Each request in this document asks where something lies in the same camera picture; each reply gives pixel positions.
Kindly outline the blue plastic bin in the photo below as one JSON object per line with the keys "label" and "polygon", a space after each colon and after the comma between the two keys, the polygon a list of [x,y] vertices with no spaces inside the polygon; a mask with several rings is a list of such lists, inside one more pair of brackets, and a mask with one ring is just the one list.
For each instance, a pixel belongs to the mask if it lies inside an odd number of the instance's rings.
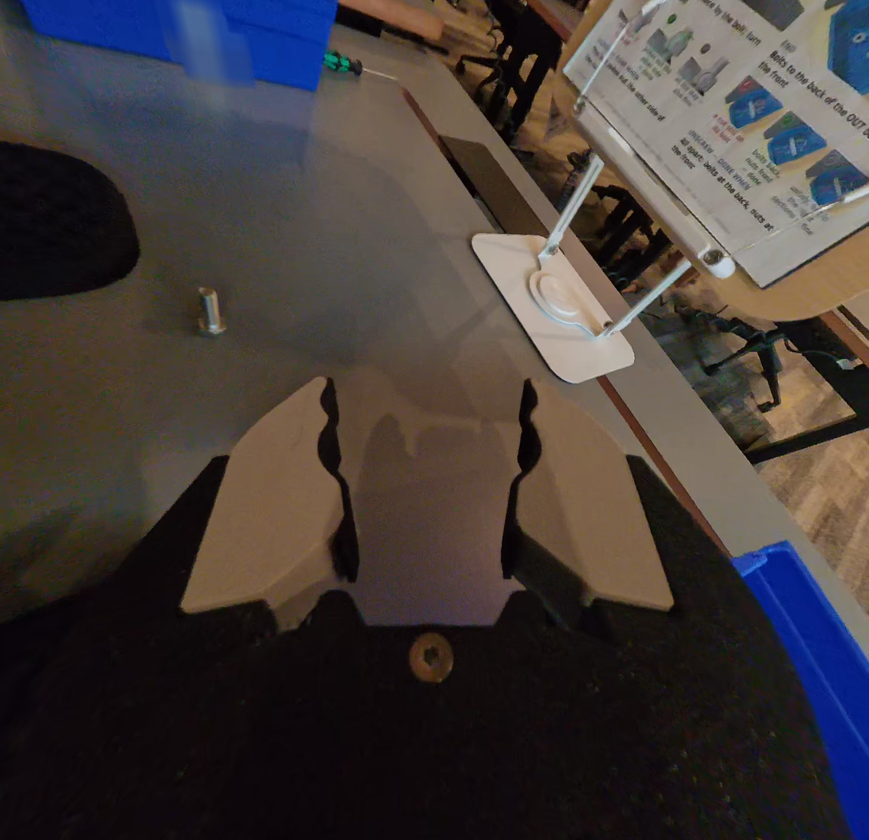
{"label": "blue plastic bin", "polygon": [[845,817],[868,837],[868,659],[788,542],[732,558],[777,630],[812,705]]}
{"label": "blue plastic bin", "polygon": [[315,91],[339,0],[18,0],[59,38],[177,63],[190,78]]}

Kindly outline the green black handled screwdriver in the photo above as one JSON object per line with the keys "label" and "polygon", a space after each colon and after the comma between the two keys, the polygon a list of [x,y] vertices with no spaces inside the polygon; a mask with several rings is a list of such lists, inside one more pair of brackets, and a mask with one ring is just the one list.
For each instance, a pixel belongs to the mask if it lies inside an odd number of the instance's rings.
{"label": "green black handled screwdriver", "polygon": [[365,75],[380,78],[392,83],[398,83],[399,79],[391,74],[379,72],[365,67],[360,59],[352,58],[337,50],[327,50],[322,59],[322,66],[331,72],[349,74],[355,77]]}

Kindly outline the black desk frame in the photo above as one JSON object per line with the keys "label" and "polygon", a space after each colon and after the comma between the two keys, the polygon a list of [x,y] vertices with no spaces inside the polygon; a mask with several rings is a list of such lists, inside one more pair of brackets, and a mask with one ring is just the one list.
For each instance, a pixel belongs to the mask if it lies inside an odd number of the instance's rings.
{"label": "black desk frame", "polygon": [[762,378],[770,390],[770,401],[760,403],[762,413],[781,405],[779,374],[782,366],[777,346],[782,345],[791,354],[806,359],[809,365],[833,389],[852,415],[809,431],[800,432],[772,443],[753,443],[742,448],[751,465],[761,465],[776,458],[805,451],[811,447],[830,443],[868,428],[868,356],[867,342],[836,312],[825,312],[817,317],[800,321],[776,322],[769,331],[763,331],[736,317],[723,318],[719,314],[698,312],[714,330],[732,334],[744,341],[744,346],[717,363],[704,365],[703,371],[711,378],[749,355],[758,357]]}

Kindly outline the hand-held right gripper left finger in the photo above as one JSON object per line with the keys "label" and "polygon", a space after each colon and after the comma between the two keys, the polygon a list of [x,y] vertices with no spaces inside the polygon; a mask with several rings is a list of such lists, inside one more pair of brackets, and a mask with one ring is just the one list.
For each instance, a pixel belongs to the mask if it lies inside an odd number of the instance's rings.
{"label": "hand-held right gripper left finger", "polygon": [[317,377],[233,447],[180,601],[187,615],[263,604],[280,631],[358,576],[334,381]]}

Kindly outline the printed instruction sheet board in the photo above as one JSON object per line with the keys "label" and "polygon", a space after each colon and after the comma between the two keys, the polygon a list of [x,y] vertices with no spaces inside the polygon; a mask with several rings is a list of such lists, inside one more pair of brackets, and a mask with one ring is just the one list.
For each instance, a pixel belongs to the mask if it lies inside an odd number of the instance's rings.
{"label": "printed instruction sheet board", "polygon": [[697,258],[762,289],[867,234],[868,0],[612,0],[578,126]]}

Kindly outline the black office chair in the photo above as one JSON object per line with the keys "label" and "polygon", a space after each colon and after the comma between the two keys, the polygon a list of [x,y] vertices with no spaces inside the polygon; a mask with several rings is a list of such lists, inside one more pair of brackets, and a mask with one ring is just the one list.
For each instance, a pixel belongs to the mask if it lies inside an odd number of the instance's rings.
{"label": "black office chair", "polygon": [[501,42],[494,56],[464,55],[454,70],[461,75],[468,63],[492,68],[475,91],[478,95],[485,85],[494,83],[485,108],[486,119],[492,125],[500,118],[508,93],[516,95],[516,101],[499,130],[501,138],[511,145],[532,109],[546,75],[559,60],[562,41],[531,6],[520,0],[484,0],[484,3],[501,32]]}

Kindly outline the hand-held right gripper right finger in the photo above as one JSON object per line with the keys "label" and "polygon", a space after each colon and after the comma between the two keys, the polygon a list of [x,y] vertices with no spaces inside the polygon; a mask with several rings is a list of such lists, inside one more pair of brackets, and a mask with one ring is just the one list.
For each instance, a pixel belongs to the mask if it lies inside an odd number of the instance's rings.
{"label": "hand-held right gripper right finger", "polygon": [[520,397],[518,473],[501,542],[513,578],[566,629],[598,601],[668,613],[674,598],[620,443],[541,381]]}

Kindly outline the white document stand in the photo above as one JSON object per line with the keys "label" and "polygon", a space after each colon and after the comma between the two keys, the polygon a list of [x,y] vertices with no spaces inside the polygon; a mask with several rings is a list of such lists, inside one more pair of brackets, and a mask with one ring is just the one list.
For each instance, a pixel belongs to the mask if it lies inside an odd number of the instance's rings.
{"label": "white document stand", "polygon": [[[699,268],[717,278],[735,271],[733,258],[701,225],[648,161],[640,143],[627,139],[615,117],[603,111],[606,68],[627,37],[636,37],[668,0],[622,0],[610,7],[566,63],[563,74],[578,94],[573,119],[591,149],[586,170],[547,237],[486,234],[471,247],[497,291],[549,370],[560,380],[579,384],[630,366],[635,354],[624,329],[682,275]],[[654,219],[688,251],[674,270],[636,305],[612,319],[566,257],[560,245],[569,226],[610,164],[628,188],[650,208]]]}

